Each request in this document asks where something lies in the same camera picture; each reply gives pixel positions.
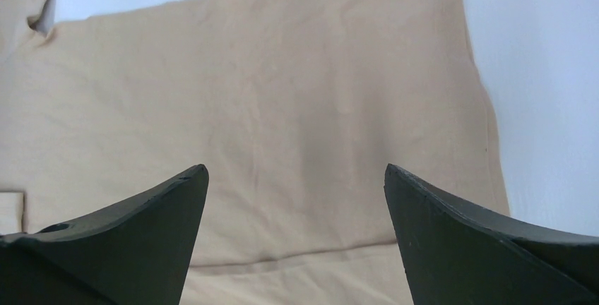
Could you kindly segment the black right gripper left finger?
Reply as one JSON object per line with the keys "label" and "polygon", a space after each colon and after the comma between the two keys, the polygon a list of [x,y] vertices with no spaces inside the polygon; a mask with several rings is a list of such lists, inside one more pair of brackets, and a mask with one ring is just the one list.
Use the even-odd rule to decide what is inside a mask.
{"label": "black right gripper left finger", "polygon": [[2,304],[178,304],[208,190],[195,165],[36,233],[1,237]]}

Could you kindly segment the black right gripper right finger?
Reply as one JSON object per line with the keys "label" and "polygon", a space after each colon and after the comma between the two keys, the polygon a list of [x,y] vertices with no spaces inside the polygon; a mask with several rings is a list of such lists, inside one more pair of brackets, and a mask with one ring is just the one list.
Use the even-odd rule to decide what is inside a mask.
{"label": "black right gripper right finger", "polygon": [[415,304],[597,304],[598,238],[516,220],[388,165],[384,193]]}

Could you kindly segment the beige t-shirt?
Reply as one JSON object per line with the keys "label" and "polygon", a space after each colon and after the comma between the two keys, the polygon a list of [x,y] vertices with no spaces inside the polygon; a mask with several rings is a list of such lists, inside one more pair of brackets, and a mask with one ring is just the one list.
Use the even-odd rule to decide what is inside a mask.
{"label": "beige t-shirt", "polygon": [[1,185],[35,232],[204,164],[183,304],[410,304],[388,164],[509,213],[463,0],[45,1],[1,0]]}

